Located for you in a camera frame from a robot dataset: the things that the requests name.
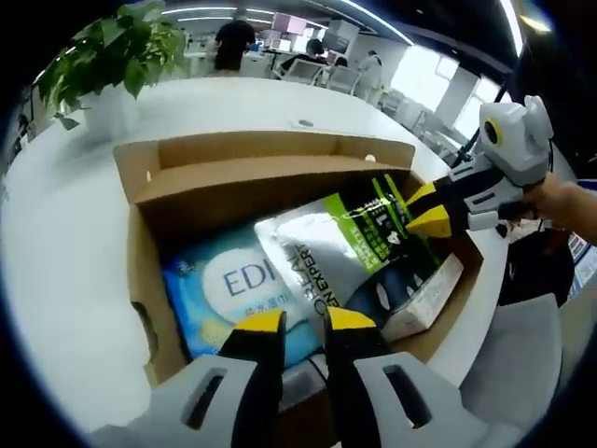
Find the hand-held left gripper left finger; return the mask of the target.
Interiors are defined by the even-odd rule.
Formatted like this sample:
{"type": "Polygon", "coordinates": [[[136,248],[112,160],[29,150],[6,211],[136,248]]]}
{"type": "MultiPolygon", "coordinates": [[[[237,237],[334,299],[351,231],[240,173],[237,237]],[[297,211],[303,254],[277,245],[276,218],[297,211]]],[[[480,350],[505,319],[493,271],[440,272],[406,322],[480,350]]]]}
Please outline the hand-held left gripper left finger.
{"type": "Polygon", "coordinates": [[[202,355],[153,389],[128,425],[88,436],[91,447],[271,447],[283,395],[283,311],[240,321],[215,355],[202,355]]]}

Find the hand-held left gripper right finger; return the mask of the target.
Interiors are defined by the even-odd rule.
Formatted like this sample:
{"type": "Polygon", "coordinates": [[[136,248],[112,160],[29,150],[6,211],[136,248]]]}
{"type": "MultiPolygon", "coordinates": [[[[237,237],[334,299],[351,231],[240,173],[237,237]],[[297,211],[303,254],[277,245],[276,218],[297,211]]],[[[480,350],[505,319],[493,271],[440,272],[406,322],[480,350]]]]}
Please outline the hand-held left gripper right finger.
{"type": "Polygon", "coordinates": [[[335,428],[344,447],[504,447],[507,429],[468,411],[460,390],[367,316],[330,307],[325,351],[335,428]]]}

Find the person's right hand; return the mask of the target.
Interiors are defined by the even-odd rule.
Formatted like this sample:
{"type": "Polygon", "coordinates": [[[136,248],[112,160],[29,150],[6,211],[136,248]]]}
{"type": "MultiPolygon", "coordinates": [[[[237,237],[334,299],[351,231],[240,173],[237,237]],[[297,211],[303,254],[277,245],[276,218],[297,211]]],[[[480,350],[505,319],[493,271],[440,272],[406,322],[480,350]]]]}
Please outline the person's right hand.
{"type": "Polygon", "coordinates": [[[525,192],[525,200],[543,219],[549,219],[558,228],[565,228],[569,221],[570,193],[576,185],[561,181],[557,176],[548,175],[542,182],[525,192]]]}

